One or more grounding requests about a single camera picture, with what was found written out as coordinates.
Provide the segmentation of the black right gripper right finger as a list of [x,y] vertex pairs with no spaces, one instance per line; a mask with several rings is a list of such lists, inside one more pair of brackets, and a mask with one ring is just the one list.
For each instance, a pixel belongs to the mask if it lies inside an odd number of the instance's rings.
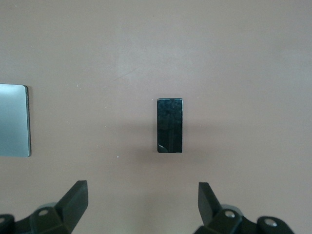
[[207,182],[198,185],[198,209],[203,222],[196,234],[291,234],[283,220],[261,216],[257,222],[248,220],[235,206],[221,205]]

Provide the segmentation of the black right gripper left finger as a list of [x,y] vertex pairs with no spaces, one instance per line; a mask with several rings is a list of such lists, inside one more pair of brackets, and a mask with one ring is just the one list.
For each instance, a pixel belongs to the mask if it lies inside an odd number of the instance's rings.
[[0,232],[2,234],[71,234],[87,207],[87,181],[79,180],[57,203],[42,205],[22,220],[16,221],[11,214],[1,214]]

